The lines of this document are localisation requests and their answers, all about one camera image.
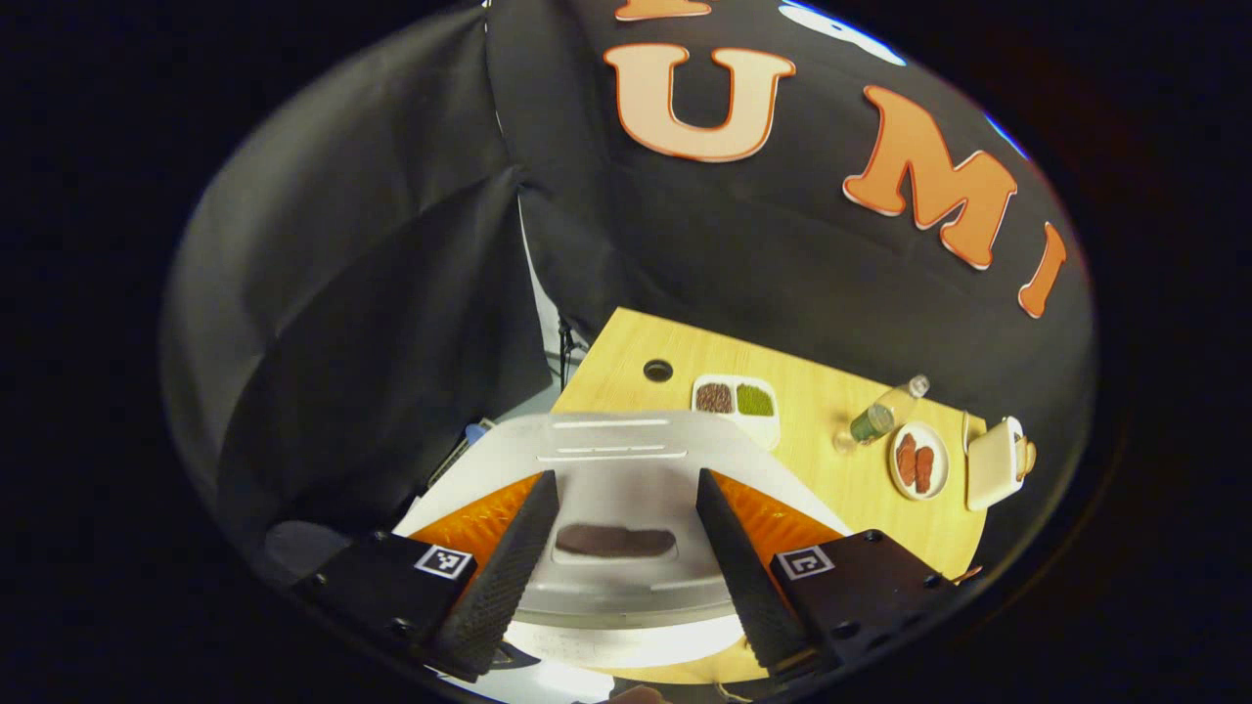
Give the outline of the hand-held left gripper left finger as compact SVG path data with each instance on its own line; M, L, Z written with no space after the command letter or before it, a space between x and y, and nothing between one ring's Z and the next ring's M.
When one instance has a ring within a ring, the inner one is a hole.
M542 471L413 535L341 547L295 581L321 616L391 658L477 681L492 666L558 517Z

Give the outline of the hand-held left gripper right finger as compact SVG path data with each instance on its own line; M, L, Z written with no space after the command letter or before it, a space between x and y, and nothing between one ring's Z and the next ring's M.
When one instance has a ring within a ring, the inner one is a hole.
M696 511L742 633L770 676L843 671L880 656L957 598L957 584L881 530L843 532L702 468Z

